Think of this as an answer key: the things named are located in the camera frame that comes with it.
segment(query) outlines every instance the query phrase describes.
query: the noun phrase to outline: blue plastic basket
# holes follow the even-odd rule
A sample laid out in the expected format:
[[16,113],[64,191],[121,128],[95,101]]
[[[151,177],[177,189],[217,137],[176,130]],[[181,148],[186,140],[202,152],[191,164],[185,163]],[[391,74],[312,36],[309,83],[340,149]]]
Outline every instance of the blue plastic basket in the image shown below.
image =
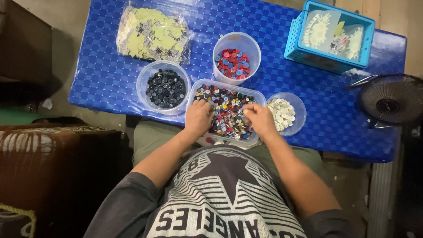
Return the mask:
[[[339,21],[345,21],[345,26],[354,24],[363,25],[363,38],[361,41],[361,50],[358,61],[350,60],[348,58],[340,57],[330,53],[325,53],[301,44],[307,14],[309,11],[314,10],[340,11],[341,18]],[[343,72],[353,68],[365,69],[368,66],[370,47],[373,41],[374,27],[375,21],[371,18],[364,17],[324,3],[307,0],[304,3],[303,11],[301,14],[291,22],[288,42],[286,43],[285,54],[283,56],[289,60],[338,74],[342,74]]]

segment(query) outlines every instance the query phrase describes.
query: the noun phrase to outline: blue checkered tablecloth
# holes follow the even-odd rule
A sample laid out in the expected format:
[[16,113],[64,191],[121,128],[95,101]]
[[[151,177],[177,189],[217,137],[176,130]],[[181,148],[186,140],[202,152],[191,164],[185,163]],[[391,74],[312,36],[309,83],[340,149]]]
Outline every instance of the blue checkered tablecloth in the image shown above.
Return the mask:
[[[345,91],[343,87],[368,75],[404,72],[405,37],[377,30],[369,67],[339,76],[284,59],[289,27],[300,14],[298,10],[247,0],[138,2],[136,7],[185,17],[193,36],[191,64],[183,67],[192,82],[213,78],[211,54],[220,34],[241,31],[252,36],[261,49],[261,65],[255,76],[240,86],[258,90],[266,98],[291,92],[306,106],[306,123],[300,132],[285,137],[289,144],[341,152],[368,162],[393,159],[398,129],[369,129],[367,118],[355,106],[359,89]],[[138,100],[137,77],[149,62],[117,53],[115,40],[123,7],[123,0],[91,1],[69,102],[183,125],[184,115],[154,113]]]

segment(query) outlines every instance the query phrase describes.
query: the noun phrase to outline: olive green pants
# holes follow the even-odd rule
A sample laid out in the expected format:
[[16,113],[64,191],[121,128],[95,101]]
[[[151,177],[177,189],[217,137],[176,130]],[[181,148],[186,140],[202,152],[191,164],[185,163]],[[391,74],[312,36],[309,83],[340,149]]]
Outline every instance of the olive green pants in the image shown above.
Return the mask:
[[[155,149],[172,139],[181,131],[181,128],[163,124],[155,121],[140,122],[134,132],[134,166],[146,158]],[[187,152],[201,147],[195,143]],[[316,150],[301,147],[291,147],[294,154],[305,164],[307,164],[315,173],[319,174],[321,167],[321,157]],[[246,153],[256,158],[260,163],[267,167],[276,176],[279,175],[275,163],[270,156],[270,152],[265,144],[261,144],[251,149],[245,150]]]

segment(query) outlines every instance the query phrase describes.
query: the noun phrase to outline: clear plastic tub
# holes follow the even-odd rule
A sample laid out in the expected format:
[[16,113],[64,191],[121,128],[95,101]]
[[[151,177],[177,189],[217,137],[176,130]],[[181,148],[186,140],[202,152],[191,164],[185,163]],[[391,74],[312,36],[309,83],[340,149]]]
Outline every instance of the clear plastic tub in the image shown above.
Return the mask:
[[307,117],[307,111],[305,110],[304,103],[295,94],[280,92],[272,95],[267,100],[266,104],[277,98],[285,99],[294,107],[295,110],[295,121],[292,122],[292,126],[285,128],[283,131],[280,131],[279,134],[281,136],[291,136],[296,134],[304,126],[305,118]]
[[[242,51],[248,58],[250,74],[245,79],[231,79],[224,76],[214,64],[214,57],[222,50],[237,49]],[[261,62],[261,51],[257,42],[249,35],[242,32],[231,32],[222,36],[216,43],[211,56],[213,62],[213,75],[217,81],[231,85],[239,85],[249,79],[257,71]]]
[[[161,108],[155,105],[154,103],[152,103],[151,100],[145,94],[148,78],[153,76],[155,73],[157,73],[159,69],[162,69],[162,70],[171,69],[174,72],[176,72],[181,78],[184,79],[187,92],[185,94],[184,100],[182,100],[182,102],[176,107]],[[185,72],[185,70],[181,66],[171,61],[167,61],[167,60],[155,61],[145,66],[141,70],[140,74],[138,75],[138,79],[137,79],[138,98],[140,99],[140,102],[142,102],[149,111],[154,111],[154,112],[162,113],[164,115],[169,115],[169,116],[183,114],[185,113],[186,104],[188,102],[188,94],[190,93],[190,91],[191,91],[191,82],[187,72]]]
[[[264,95],[262,93],[260,93],[256,90],[245,89],[245,88],[229,85],[229,84],[226,84],[226,83],[212,81],[210,79],[200,79],[197,82],[195,82],[194,85],[192,86],[192,89],[191,89],[189,97],[188,97],[187,108],[194,101],[195,91],[199,87],[201,87],[201,85],[203,85],[203,84],[214,85],[214,86],[219,87],[220,89],[225,88],[225,89],[235,91],[235,92],[238,92],[238,93],[246,94],[247,96],[254,96],[255,101],[258,104],[260,104],[262,106],[266,106],[266,98],[264,97]],[[211,134],[211,133],[208,133],[208,132],[206,133],[206,136],[211,137],[211,138],[215,138],[215,139],[229,141],[233,144],[236,144],[236,145],[239,145],[239,146],[242,146],[242,147],[246,147],[246,148],[255,144],[258,141],[258,135],[255,132],[252,133],[252,135],[250,136],[250,138],[248,140],[237,140],[237,139],[232,139],[232,138],[226,138],[226,137],[218,136],[218,135]]]

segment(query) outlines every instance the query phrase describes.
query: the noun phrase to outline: small fan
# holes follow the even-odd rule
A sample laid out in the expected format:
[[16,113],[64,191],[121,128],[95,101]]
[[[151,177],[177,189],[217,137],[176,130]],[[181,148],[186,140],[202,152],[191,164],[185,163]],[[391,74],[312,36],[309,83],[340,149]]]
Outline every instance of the small fan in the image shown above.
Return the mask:
[[411,75],[372,75],[346,87],[363,85],[357,99],[360,110],[372,120],[403,125],[423,117],[423,80]]

